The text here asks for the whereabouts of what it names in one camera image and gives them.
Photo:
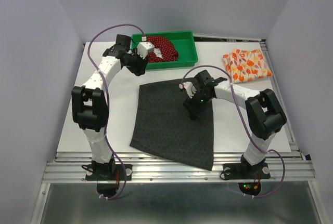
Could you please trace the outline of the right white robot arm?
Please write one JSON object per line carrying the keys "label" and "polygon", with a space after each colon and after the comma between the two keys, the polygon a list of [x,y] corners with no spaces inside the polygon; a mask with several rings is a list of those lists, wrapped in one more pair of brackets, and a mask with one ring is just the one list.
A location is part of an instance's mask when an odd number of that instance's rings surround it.
{"label": "right white robot arm", "polygon": [[233,103],[237,111],[244,109],[247,116],[240,117],[249,137],[249,144],[239,163],[223,165],[221,174],[226,180],[270,177],[266,154],[278,132],[287,123],[286,115],[271,89],[262,91],[234,85],[224,77],[213,78],[207,70],[196,74],[193,80],[182,78],[179,88],[187,93],[183,105],[191,120],[199,119],[206,105],[213,99]]}

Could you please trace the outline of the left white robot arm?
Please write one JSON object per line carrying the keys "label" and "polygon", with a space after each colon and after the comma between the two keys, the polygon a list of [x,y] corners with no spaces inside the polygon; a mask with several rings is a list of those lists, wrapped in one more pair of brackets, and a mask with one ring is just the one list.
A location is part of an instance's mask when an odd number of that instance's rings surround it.
{"label": "left white robot arm", "polygon": [[145,74],[148,55],[154,50],[146,37],[135,48],[131,48],[131,41],[131,37],[118,34],[115,44],[103,52],[92,76],[71,92],[73,121],[83,130],[92,152],[91,164],[83,166],[86,180],[111,180],[116,176],[114,152],[106,140],[108,86],[123,67],[136,76]]}

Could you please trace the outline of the dark grey dotted skirt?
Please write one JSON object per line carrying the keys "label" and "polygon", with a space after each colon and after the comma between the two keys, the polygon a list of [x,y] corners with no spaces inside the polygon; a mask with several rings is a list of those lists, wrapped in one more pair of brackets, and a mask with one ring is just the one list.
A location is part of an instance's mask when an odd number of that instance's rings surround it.
{"label": "dark grey dotted skirt", "polygon": [[163,159],[212,170],[214,160],[213,104],[191,120],[183,105],[179,79],[140,85],[130,147]]}

